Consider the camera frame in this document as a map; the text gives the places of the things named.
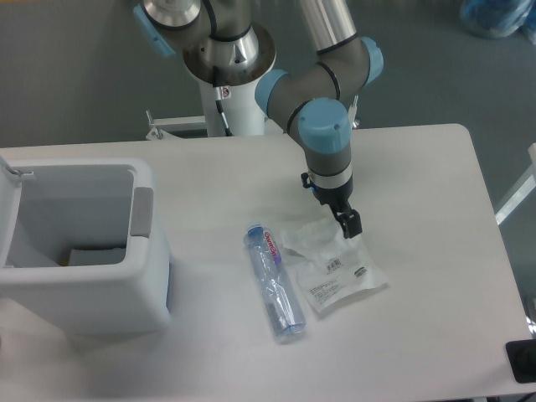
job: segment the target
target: black object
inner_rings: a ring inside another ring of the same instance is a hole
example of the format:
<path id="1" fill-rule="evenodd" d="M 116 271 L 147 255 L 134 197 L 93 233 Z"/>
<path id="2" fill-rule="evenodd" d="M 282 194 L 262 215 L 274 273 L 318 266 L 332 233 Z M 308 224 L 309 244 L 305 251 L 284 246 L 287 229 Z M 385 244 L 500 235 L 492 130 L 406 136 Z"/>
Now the black object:
<path id="1" fill-rule="evenodd" d="M 531 392 L 530 394 L 526 394 L 524 397 L 518 400 L 518 402 L 525 402 L 526 400 L 531 399 L 535 395 L 536 395 L 536 392 Z"/>
<path id="2" fill-rule="evenodd" d="M 536 382 L 536 339 L 508 342 L 506 352 L 516 381 L 521 384 Z"/>
<path id="3" fill-rule="evenodd" d="M 304 188 L 312 188 L 312 193 L 321 205 L 329 205 L 333 217 L 341 225 L 345 239 L 352 239 L 363 232 L 361 217 L 348 202 L 353 190 L 352 178 L 337 188 L 321 188 L 312 183 L 309 174 L 305 172 L 301 174 L 301 184 Z"/>

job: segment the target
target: white container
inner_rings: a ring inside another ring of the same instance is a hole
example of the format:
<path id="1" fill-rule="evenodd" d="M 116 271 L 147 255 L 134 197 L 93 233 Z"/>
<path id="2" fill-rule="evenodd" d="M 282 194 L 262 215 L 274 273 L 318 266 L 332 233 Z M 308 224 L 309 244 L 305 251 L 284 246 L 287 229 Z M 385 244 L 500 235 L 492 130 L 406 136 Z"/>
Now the white container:
<path id="1" fill-rule="evenodd" d="M 67 333 L 168 325 L 170 251 L 145 162 L 0 165 L 1 295 Z"/>

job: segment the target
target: bottle label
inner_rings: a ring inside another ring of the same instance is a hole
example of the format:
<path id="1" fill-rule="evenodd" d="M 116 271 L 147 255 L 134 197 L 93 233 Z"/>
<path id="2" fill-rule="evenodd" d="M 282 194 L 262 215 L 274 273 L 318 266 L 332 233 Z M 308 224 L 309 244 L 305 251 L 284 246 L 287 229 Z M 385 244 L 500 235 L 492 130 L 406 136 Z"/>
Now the bottle label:
<path id="1" fill-rule="evenodd" d="M 270 248 L 271 255 L 274 257 L 274 261 L 276 264 L 280 264 L 281 254 L 277 249 L 276 241 L 272 239 L 271 233 L 268 230 L 264 230 L 263 234 L 265 236 L 266 243 L 268 244 L 268 248 Z"/>

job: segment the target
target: clear plastic packaging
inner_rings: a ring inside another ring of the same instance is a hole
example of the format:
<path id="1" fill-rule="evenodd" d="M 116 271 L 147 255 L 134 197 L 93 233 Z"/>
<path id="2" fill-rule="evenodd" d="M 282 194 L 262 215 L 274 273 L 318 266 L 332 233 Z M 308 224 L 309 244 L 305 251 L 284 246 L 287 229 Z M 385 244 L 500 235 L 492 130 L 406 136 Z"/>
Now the clear plastic packaging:
<path id="1" fill-rule="evenodd" d="M 530 10 L 530 13 L 523 25 L 523 33 L 532 44 L 536 44 L 536 6 Z"/>
<path id="2" fill-rule="evenodd" d="M 466 29 L 484 38 L 505 38 L 523 23 L 534 0 L 464 0 L 460 18 Z"/>
<path id="3" fill-rule="evenodd" d="M 311 306 L 319 312 L 354 293 L 381 289 L 387 278 L 374 264 L 363 236 L 344 239 L 331 216 L 281 233 L 283 247 L 303 255 L 294 267 L 297 281 Z"/>
<path id="4" fill-rule="evenodd" d="M 244 243 L 274 334 L 279 339 L 286 339 L 300 332 L 306 325 L 305 317 L 273 234 L 260 224 L 254 224 L 248 228 Z"/>

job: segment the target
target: white table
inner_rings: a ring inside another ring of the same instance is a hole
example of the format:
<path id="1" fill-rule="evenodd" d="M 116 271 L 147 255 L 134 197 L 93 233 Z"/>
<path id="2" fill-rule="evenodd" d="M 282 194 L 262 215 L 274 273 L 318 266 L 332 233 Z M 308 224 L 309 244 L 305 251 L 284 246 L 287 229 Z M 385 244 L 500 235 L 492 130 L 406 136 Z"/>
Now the white table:
<path id="1" fill-rule="evenodd" d="M 149 161 L 176 261 L 165 332 L 68 338 L 0 299 L 0 399 L 402 402 L 535 391 L 508 365 L 504 344 L 529 332 L 466 129 L 362 130 L 352 141 L 351 203 L 389 288 L 325 317 L 298 292 L 307 330 L 290 345 L 271 336 L 242 245 L 252 219 L 277 233 L 329 214 L 301 187 L 304 157 L 288 137 L 2 150 L 8 160 Z"/>

